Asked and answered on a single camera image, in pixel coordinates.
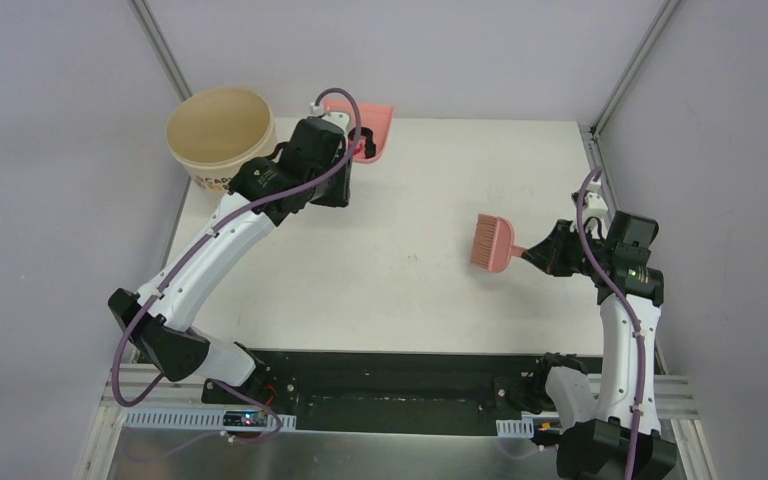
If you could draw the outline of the pink hand brush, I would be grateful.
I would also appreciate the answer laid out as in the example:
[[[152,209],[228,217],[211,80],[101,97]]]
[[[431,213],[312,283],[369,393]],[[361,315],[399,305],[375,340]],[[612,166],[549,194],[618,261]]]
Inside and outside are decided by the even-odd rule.
[[[476,220],[469,262],[491,273],[504,271],[527,249],[515,243],[513,225],[505,218],[479,214]]]

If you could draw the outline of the pink plastic dustpan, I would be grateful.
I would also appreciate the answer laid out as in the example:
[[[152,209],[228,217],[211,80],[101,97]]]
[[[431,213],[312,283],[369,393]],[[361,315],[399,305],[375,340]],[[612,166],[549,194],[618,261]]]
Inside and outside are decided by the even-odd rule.
[[[321,105],[329,119],[339,120],[345,124],[347,142],[351,143],[354,137],[355,117],[349,102],[337,98],[326,98]],[[353,162],[371,164],[383,155],[386,148],[394,107],[359,103],[359,111],[361,114],[360,141],[354,151]]]

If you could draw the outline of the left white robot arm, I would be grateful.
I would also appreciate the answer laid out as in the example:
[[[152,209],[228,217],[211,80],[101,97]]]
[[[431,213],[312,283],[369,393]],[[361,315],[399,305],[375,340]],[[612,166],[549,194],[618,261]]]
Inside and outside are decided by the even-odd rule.
[[[345,112],[300,120],[272,153],[242,164],[210,220],[188,246],[137,291],[119,288],[108,306],[129,342],[169,381],[196,375],[226,384],[241,404],[257,402],[265,378],[242,345],[199,332],[196,316],[222,279],[260,240],[308,204],[349,202]]]

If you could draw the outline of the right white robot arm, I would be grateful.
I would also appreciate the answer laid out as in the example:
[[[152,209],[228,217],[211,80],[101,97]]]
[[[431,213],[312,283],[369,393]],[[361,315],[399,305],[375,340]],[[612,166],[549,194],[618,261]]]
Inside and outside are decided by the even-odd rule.
[[[615,215],[605,238],[559,220],[524,259],[556,277],[582,274],[597,289],[603,355],[599,392],[568,356],[553,357],[527,384],[529,400],[555,408],[563,431],[556,470],[563,479],[664,479],[678,447],[661,434],[655,393],[655,333],[664,302],[661,271],[648,265],[659,232],[650,218]]]

